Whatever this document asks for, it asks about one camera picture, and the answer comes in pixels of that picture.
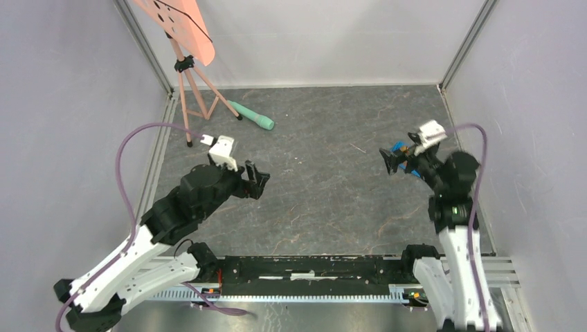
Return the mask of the blue cloth napkin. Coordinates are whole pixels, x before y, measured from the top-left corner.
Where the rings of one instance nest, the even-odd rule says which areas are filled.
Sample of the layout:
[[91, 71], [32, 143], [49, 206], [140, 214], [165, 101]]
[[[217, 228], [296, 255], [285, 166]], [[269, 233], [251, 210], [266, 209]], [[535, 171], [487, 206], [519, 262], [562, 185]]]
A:
[[[390, 152], [397, 154], [399, 152], [402, 152], [400, 150], [401, 147], [403, 146], [408, 146], [405, 142], [403, 141], [397, 141], [391, 148], [390, 148]], [[406, 170], [408, 169], [408, 158], [404, 157], [402, 159], [402, 161], [400, 162], [400, 164], [398, 164], [398, 168], [400, 168], [401, 170], [403, 170], [404, 172], [406, 172]], [[410, 174], [413, 176], [416, 176], [418, 178], [421, 178], [421, 174], [416, 170], [416, 169], [411, 169], [410, 170]]]

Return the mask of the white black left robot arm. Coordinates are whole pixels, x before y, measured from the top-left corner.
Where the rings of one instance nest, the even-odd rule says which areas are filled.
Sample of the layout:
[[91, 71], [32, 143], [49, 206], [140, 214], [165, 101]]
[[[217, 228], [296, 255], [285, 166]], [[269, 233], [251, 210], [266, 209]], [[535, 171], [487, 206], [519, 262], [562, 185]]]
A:
[[246, 161], [237, 169], [214, 163], [197, 165], [166, 196], [142, 216], [114, 252], [77, 279], [61, 279], [53, 287], [64, 304], [62, 314], [73, 331], [108, 331], [137, 304], [160, 291], [198, 279], [212, 280], [218, 260], [205, 243], [194, 243], [184, 253], [144, 274], [153, 258], [178, 246], [225, 201], [259, 199], [270, 174]]

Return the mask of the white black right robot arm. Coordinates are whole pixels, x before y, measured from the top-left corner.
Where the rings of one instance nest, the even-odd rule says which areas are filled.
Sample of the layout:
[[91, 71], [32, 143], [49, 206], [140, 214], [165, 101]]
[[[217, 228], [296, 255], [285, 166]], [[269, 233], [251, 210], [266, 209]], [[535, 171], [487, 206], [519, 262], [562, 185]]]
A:
[[416, 171], [430, 187], [428, 217], [434, 225], [446, 261], [425, 245], [410, 245], [400, 263], [408, 282], [419, 282], [426, 293], [438, 331], [503, 331], [482, 266], [476, 200], [471, 192], [480, 163], [464, 151], [446, 160], [437, 147], [416, 154], [414, 147], [379, 149], [386, 170]]

